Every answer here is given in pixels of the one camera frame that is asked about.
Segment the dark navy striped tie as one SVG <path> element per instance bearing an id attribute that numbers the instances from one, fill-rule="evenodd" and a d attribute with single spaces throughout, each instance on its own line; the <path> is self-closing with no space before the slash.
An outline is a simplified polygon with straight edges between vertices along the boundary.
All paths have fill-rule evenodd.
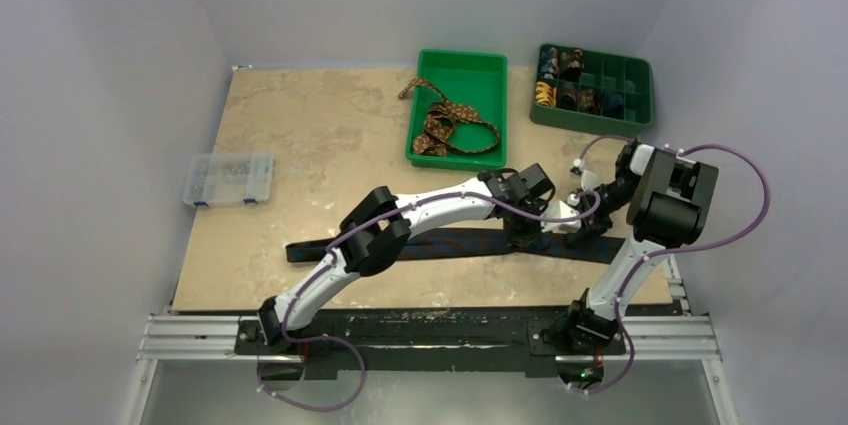
<path id="1" fill-rule="evenodd" d="M 504 231 L 487 228 L 439 228 L 409 239 L 401 261 L 504 256 L 515 253 L 609 265 L 625 240 L 597 234 L 545 233 L 524 246 L 508 242 Z"/>

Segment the dark green compartment organizer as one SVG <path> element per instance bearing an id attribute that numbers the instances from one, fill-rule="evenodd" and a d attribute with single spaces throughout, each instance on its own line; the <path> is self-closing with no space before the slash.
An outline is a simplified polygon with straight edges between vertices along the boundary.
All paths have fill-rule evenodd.
<path id="1" fill-rule="evenodd" d="M 555 46 L 563 48 L 580 48 L 559 44 L 545 43 L 540 46 Z M 625 101 L 625 117 L 617 120 L 601 115 L 591 115 L 576 111 L 545 107 L 535 102 L 535 85 L 544 81 L 558 85 L 563 80 L 543 79 L 538 73 L 538 63 L 534 80 L 534 92 L 531 100 L 529 117 L 538 125 L 562 128 L 594 135 L 619 135 L 636 137 L 647 130 L 654 119 L 653 73 L 649 62 L 635 57 L 608 54 L 592 50 L 584 51 L 584 70 L 578 82 L 572 82 L 580 92 L 593 88 L 600 93 L 604 90 L 619 92 Z"/>

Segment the bright green plastic tray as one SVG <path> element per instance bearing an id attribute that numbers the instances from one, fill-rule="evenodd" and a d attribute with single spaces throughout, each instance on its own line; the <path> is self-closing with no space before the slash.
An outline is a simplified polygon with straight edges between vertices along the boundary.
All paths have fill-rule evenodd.
<path id="1" fill-rule="evenodd" d="M 415 167 L 481 171 L 501 168 L 507 161 L 507 59 L 503 55 L 425 49 L 420 52 L 417 75 L 434 83 L 447 96 L 481 113 L 501 134 L 494 150 L 475 155 L 449 152 L 445 157 L 413 152 L 413 139 L 424 132 L 426 112 L 438 101 L 437 93 L 416 86 L 411 100 L 406 156 Z"/>

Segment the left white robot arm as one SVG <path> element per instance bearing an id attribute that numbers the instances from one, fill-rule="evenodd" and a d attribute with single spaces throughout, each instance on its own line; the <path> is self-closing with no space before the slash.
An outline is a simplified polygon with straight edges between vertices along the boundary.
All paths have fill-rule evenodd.
<path id="1" fill-rule="evenodd" d="M 387 270 L 407 243 L 425 232 L 499 219 L 506 230 L 535 237 L 555 190 L 538 164 L 522 171 L 483 171 L 458 185 L 417 194 L 373 189 L 342 221 L 315 268 L 291 290 L 262 303 L 260 342 L 272 353 L 289 352 L 297 344 L 297 331 L 324 305 L 352 282 Z"/>

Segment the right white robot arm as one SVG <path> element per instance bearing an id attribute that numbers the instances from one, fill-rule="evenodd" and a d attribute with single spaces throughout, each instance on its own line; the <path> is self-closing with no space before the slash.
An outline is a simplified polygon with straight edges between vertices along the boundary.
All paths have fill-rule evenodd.
<path id="1" fill-rule="evenodd" d="M 631 231 L 600 280 L 569 306 L 559 331 L 576 352 L 603 347 L 619 333 L 619 319 L 662 251 L 694 243 L 701 235 L 718 178 L 716 167 L 680 158 L 640 143 L 626 144 L 615 162 L 615 179 L 602 184 L 575 160 L 581 180 L 571 204 L 584 214 L 577 231 L 564 236 L 568 249 L 580 249 L 612 226 L 612 213 L 625 209 Z"/>

